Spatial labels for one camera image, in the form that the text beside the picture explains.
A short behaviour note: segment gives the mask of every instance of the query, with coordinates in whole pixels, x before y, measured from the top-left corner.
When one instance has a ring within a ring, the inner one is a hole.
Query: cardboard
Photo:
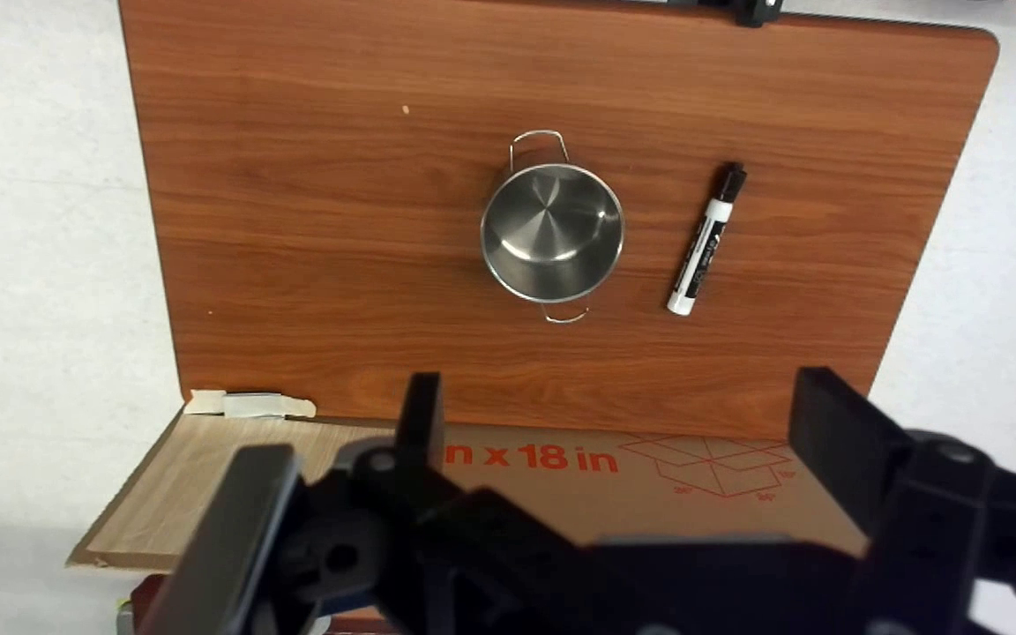
[[[170,573],[244,444],[289,440],[304,475],[317,481],[344,440],[387,434],[368,424],[177,417],[69,565]],[[497,488],[574,542],[785,537],[848,554],[863,548],[785,444],[451,427],[441,470],[462,488]]]

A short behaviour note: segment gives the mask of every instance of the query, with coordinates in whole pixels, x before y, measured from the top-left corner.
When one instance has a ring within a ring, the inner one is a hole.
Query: stainless steel pot
[[[551,137],[554,164],[520,166],[524,141]],[[485,272],[520,301],[541,303],[551,326],[574,326],[587,308],[557,319],[607,281],[619,259],[619,201],[587,166],[571,164],[557,131],[524,131],[508,144],[508,177],[491,196],[481,224]]]

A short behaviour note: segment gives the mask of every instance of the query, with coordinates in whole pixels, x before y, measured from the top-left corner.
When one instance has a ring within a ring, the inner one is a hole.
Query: pot handle
[[[548,326],[579,326],[587,314],[590,314],[590,303],[583,303],[579,314],[551,314],[551,308],[542,308]]]
[[[515,147],[520,147],[521,141],[528,141],[528,137],[554,137],[554,141],[557,141],[557,153],[563,157],[563,164],[571,164],[571,153],[569,153],[569,141],[563,141],[561,131],[521,131],[521,134],[515,134],[511,144],[508,144],[508,174],[515,174]]]

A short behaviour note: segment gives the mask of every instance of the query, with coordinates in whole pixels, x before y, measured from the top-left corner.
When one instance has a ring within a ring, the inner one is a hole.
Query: brown wooden panel
[[[183,386],[457,424],[782,439],[789,377],[871,386],[996,40],[476,0],[123,0]],[[551,330],[481,266],[524,129],[624,201],[618,274]],[[690,321],[662,311],[724,158],[752,185]]]

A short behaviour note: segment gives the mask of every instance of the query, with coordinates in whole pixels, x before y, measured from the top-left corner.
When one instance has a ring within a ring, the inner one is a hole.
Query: marker
[[[696,308],[696,296],[714,270],[714,259],[721,252],[724,230],[732,212],[732,198],[743,192],[748,170],[741,164],[726,164],[721,170],[721,187],[706,209],[706,224],[697,226],[697,237],[686,252],[686,260],[682,270],[677,291],[671,293],[671,314],[686,319]]]

